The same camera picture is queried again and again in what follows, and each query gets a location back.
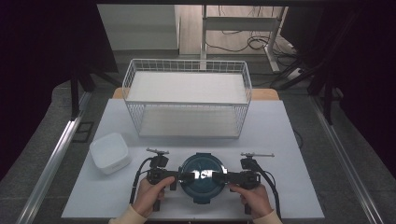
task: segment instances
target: floor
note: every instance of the floor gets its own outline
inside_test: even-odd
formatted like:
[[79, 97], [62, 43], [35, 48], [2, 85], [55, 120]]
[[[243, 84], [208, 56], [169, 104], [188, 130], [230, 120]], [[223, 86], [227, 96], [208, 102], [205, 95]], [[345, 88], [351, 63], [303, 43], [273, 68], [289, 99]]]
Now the floor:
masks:
[[[244, 43], [244, 37], [240, 39], [241, 41], [235, 41], [235, 46], [238, 45], [237, 43]], [[279, 46], [285, 51], [292, 52], [293, 49], [282, 41], [284, 40], [280, 37], [279, 42], [277, 41]], [[185, 53], [180, 53], [180, 55], [118, 53], [115, 56], [120, 73], [109, 75], [122, 81], [128, 63], [132, 58], [198, 59], [196, 50], [199, 50], [199, 47], [193, 45], [190, 49], [185, 49]], [[255, 88], [268, 88], [271, 82], [279, 76], [271, 72], [268, 61], [262, 52], [258, 55], [251, 55], [250, 53], [230, 54], [217, 51], [216, 53], [209, 53], [208, 59], [246, 61]], [[289, 64], [293, 59], [282, 60], [284, 60], [284, 62], [282, 61], [284, 64]], [[87, 156], [89, 144], [94, 137], [106, 102], [116, 89], [116, 87], [95, 75], [92, 75], [92, 78], [96, 84], [96, 89], [92, 93], [81, 121], [92, 128], [92, 131], [75, 134], [74, 141], [67, 149], [49, 191], [37, 211], [34, 223], [107, 223], [107, 220], [65, 220], [60, 218], [68, 195], [78, 177], [79, 169]], [[284, 220], [284, 223], [371, 223], [363, 211], [360, 198], [352, 187], [351, 180], [348, 179], [347, 172], [334, 149], [330, 137], [320, 123], [318, 113], [312, 103], [312, 97], [306, 92], [308, 84], [309, 79], [278, 93], [287, 109], [290, 124], [296, 132], [296, 140], [301, 146], [301, 153], [325, 219]], [[0, 182], [1, 223], [16, 222], [35, 187], [35, 183], [51, 157], [52, 151], [70, 119], [71, 100], [69, 92], [70, 85], [68, 82], [54, 89], [52, 104], [46, 117], [42, 120], [31, 141], [7, 176]], [[337, 101], [332, 103], [332, 121], [333, 128], [350, 158], [353, 168], [359, 174], [363, 186], [373, 199], [380, 216], [383, 218], [383, 223], [396, 223], [396, 205], [394, 203], [396, 202], [396, 180], [376, 156], [370, 145], [347, 119]]]

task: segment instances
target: wire basket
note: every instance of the wire basket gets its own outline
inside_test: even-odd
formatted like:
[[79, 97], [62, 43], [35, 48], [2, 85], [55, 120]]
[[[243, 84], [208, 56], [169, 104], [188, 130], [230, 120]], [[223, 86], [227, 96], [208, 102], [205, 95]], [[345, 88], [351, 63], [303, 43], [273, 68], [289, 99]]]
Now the wire basket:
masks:
[[251, 82], [240, 61], [133, 59], [122, 95], [139, 136], [238, 138]]

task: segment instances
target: sleeve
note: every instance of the sleeve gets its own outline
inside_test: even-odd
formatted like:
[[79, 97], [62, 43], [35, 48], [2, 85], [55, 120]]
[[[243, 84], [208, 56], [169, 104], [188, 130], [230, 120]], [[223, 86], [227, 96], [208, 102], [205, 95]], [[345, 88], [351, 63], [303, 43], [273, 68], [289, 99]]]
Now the sleeve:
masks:
[[108, 224], [143, 224], [147, 221], [145, 217], [140, 216], [129, 204], [122, 216], [111, 218]]
[[275, 210], [265, 217], [259, 217], [254, 219], [253, 222], [255, 224], [282, 224]]

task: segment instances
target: hand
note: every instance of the hand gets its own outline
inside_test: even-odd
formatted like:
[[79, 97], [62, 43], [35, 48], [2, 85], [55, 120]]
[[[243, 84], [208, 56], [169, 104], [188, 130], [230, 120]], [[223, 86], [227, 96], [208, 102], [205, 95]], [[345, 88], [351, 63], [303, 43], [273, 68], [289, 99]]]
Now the hand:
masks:
[[265, 217], [274, 211], [263, 184], [260, 184], [255, 189], [242, 189], [235, 184], [229, 184], [229, 187], [241, 195], [241, 203], [243, 205], [248, 204], [250, 206], [253, 219]]
[[132, 208], [142, 217], [149, 217], [152, 213], [152, 206], [158, 200], [164, 198], [164, 188], [175, 181], [173, 176], [166, 177], [156, 185], [150, 185], [146, 178], [140, 181], [136, 201]]

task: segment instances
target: metal rail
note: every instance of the metal rail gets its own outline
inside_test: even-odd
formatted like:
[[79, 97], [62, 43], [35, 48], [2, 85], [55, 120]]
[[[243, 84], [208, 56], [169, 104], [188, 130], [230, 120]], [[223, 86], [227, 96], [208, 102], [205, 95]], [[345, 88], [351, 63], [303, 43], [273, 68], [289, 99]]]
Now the metal rail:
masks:
[[351, 187], [355, 191], [356, 196], [358, 197], [359, 202], [361, 203], [361, 207], [363, 208], [364, 213], [366, 214], [367, 218], [369, 219], [370, 223], [377, 224], [377, 223], [384, 223], [382, 217], [379, 215], [378, 209], [376, 208], [375, 202], [372, 199], [370, 192], [364, 186], [361, 178], [358, 175], [355, 167], [352, 164], [352, 161], [347, 155], [347, 151], [344, 148], [341, 140], [338, 138], [338, 135], [333, 128], [332, 125], [327, 123], [327, 120], [322, 114], [322, 109], [320, 105], [320, 101], [318, 97], [310, 96], [311, 103], [314, 106], [320, 123], [323, 126], [324, 131], [326, 132], [327, 136], [329, 137], [332, 148], [335, 151], [335, 154], [338, 157], [338, 160], [343, 167], [346, 177], [348, 178]]
[[40, 208], [40, 205], [43, 202], [48, 189], [50, 188], [50, 184], [52, 183], [52, 180], [55, 177], [59, 166], [61, 165], [64, 154], [66, 153], [67, 148], [72, 141], [73, 135], [82, 119], [82, 116], [84, 115], [86, 104], [89, 102], [90, 98], [90, 93], [83, 93], [80, 99], [80, 111], [78, 116], [74, 120], [70, 120], [64, 128], [64, 132], [62, 133], [58, 144], [56, 145], [55, 149], [53, 149], [52, 155], [50, 156], [46, 167], [41, 173], [41, 176], [35, 184], [35, 188], [30, 194], [29, 199], [27, 200], [20, 216], [17, 219], [17, 224], [27, 224], [34, 221], [35, 215], [37, 214], [38, 209]]

